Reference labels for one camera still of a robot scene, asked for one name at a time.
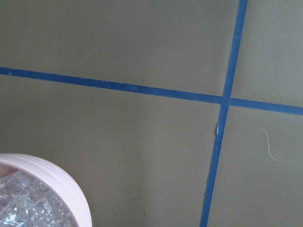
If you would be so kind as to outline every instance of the pink plastic container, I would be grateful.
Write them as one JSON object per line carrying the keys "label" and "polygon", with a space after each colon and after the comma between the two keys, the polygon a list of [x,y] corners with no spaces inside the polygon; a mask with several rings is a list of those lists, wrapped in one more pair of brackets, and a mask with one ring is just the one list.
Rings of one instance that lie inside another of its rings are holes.
{"label": "pink plastic container", "polygon": [[79,227],[92,227],[88,203],[74,179],[60,167],[42,158],[23,154],[0,154],[0,176],[24,171],[52,188],[65,202]]}

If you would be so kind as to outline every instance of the vertical blue line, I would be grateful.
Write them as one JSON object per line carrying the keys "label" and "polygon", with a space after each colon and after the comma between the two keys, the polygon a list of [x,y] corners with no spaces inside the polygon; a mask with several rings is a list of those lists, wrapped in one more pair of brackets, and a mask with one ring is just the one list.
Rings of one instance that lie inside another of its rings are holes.
{"label": "vertical blue line", "polygon": [[235,28],[234,28],[234,32],[233,32],[233,38],[232,38],[232,48],[231,48],[231,53],[229,56],[229,62],[228,62],[228,68],[227,68],[227,72],[226,72],[226,79],[225,79],[225,84],[224,84],[221,108],[220,108],[220,113],[219,113],[219,118],[218,118],[218,130],[217,130],[217,135],[214,139],[214,148],[213,148],[213,154],[212,154],[212,159],[211,159],[209,173],[208,173],[208,183],[207,183],[206,191],[205,191],[200,227],[206,227],[208,218],[209,218],[209,211],[210,211],[210,206],[211,206],[213,192],[214,192],[214,183],[215,183],[217,169],[218,169],[221,145],[222,145],[222,141],[223,141],[224,129],[225,129],[227,113],[228,113],[228,107],[229,107],[229,102],[230,102],[231,94],[232,94],[232,85],[233,85],[233,79],[235,76],[235,71],[236,71],[236,66],[237,66],[237,60],[238,60],[238,54],[239,54],[239,49],[240,49],[240,42],[241,42],[241,36],[242,36],[242,31],[243,31],[247,3],[248,3],[248,0],[240,0],[239,5],[238,5],[237,18],[236,18],[236,23],[235,23]]}

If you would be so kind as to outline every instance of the blue line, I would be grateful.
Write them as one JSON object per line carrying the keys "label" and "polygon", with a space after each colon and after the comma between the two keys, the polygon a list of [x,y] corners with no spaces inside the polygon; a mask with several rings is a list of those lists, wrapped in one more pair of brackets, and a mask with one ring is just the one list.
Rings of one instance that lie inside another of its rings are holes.
{"label": "blue line", "polygon": [[97,79],[71,77],[71,76],[64,76],[58,74],[35,72],[28,70],[18,70],[18,69],[4,68],[4,67],[0,67],[0,74],[23,77],[23,78],[48,80],[48,81],[61,82],[67,84],[82,85],[88,87],[98,87],[98,88],[105,88],[105,89],[118,90],[118,91],[135,92],[135,93],[148,94],[153,96],[164,96],[164,97],[179,98],[179,99],[192,100],[192,101],[215,103],[215,104],[220,104],[222,99],[220,96],[205,95],[205,94],[192,93],[186,91],[176,91],[176,90],[169,90],[169,89],[156,88],[156,87],[146,87],[146,86],[133,85],[133,84],[124,84],[124,83],[110,82],[110,81],[97,80]]}
{"label": "blue line", "polygon": [[248,0],[239,1],[237,18],[236,18],[236,23],[235,23],[235,28],[232,38],[232,48],[229,57],[225,85],[224,85],[223,96],[222,96],[222,103],[221,103],[221,108],[218,118],[218,131],[214,139],[214,148],[213,148],[213,154],[212,154],[212,159],[208,173],[208,183],[205,191],[200,227],[206,227],[208,223],[209,211],[210,211],[210,206],[214,192],[214,183],[217,175],[221,145],[223,141],[225,123],[227,119],[229,102],[232,94],[233,79],[236,71],[238,54],[240,49],[240,42],[241,42],[241,36],[243,31],[247,2]]}
{"label": "blue line", "polygon": [[290,105],[281,105],[274,103],[264,103],[258,101],[250,101],[238,98],[231,98],[230,105],[237,107],[244,107],[250,109],[267,110],[273,112],[280,112],[286,114],[303,115],[303,107],[296,107]]}

